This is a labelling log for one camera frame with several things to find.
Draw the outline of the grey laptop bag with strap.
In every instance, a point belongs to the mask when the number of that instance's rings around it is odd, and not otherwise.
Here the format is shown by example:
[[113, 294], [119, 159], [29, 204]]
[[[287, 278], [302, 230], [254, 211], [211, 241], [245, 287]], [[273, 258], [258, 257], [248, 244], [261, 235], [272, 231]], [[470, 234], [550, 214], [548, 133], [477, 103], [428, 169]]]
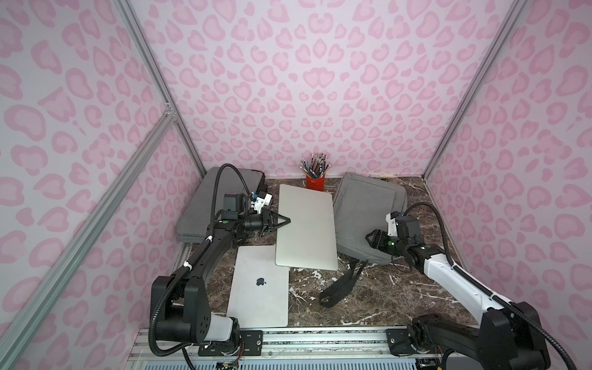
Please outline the grey laptop bag with strap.
[[406, 189], [396, 183], [345, 174], [333, 208], [335, 237], [340, 254], [350, 257], [348, 271], [319, 295], [320, 305], [332, 308], [352, 291], [367, 265], [389, 265], [394, 257], [372, 248], [365, 237], [376, 230], [385, 231], [385, 216], [408, 207]]

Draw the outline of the silver apple laptop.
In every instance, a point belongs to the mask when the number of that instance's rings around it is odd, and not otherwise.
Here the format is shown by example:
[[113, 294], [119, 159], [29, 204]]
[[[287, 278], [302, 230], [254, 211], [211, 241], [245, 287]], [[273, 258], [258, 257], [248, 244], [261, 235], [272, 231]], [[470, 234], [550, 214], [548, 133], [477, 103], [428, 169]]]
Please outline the silver apple laptop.
[[338, 269], [332, 195], [282, 184], [280, 215], [290, 223], [277, 230], [275, 263], [290, 268]]
[[238, 248], [227, 316], [242, 329], [286, 327], [289, 271], [276, 265], [274, 245]]

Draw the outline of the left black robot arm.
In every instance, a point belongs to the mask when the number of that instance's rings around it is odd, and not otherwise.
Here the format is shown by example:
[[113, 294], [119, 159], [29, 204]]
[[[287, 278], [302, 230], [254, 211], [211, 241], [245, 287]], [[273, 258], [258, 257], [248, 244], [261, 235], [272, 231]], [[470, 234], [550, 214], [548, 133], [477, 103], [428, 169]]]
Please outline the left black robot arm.
[[[238, 175], [244, 190], [225, 194], [223, 207], [218, 209], [218, 188], [226, 169]], [[220, 259], [238, 242], [253, 233], [264, 236], [290, 224], [289, 217], [268, 205], [258, 206], [259, 200], [236, 166], [225, 163], [219, 168], [205, 239], [179, 268], [152, 284], [148, 345], [155, 356], [186, 353], [191, 345], [203, 344], [217, 346], [225, 355], [241, 352], [239, 321], [212, 313], [207, 284]]]

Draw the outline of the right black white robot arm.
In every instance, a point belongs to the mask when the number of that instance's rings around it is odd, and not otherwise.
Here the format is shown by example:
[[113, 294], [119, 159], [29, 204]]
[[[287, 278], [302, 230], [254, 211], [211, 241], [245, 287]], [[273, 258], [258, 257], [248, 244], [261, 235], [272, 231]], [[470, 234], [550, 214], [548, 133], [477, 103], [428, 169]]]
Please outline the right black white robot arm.
[[404, 258], [410, 268], [444, 288], [478, 325], [473, 328], [437, 314], [425, 314], [408, 325], [406, 339], [392, 341], [392, 355], [443, 348], [441, 368], [451, 354], [458, 353], [485, 369], [549, 369], [548, 349], [553, 348], [568, 369], [577, 367], [563, 345], [542, 328], [532, 305], [513, 302], [479, 282], [454, 261], [449, 245], [428, 245], [419, 220], [411, 214], [413, 209], [411, 205], [403, 212], [387, 214], [387, 230], [375, 230], [365, 240], [371, 248]]

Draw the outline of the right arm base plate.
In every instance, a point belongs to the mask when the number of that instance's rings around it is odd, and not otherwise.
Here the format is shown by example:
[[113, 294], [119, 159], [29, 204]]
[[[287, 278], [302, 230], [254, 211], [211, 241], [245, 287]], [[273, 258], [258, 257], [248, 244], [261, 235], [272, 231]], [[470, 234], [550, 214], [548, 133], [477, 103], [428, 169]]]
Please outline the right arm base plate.
[[385, 330], [388, 349], [393, 356], [411, 356], [416, 354], [406, 328], [390, 328]]

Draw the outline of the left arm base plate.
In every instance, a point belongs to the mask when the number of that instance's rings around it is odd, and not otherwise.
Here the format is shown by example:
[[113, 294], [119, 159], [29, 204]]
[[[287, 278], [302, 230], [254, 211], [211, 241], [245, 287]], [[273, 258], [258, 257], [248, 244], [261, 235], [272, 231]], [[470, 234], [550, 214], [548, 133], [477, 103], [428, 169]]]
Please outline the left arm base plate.
[[208, 342], [200, 345], [200, 357], [259, 356], [262, 352], [263, 331], [240, 330], [226, 342]]

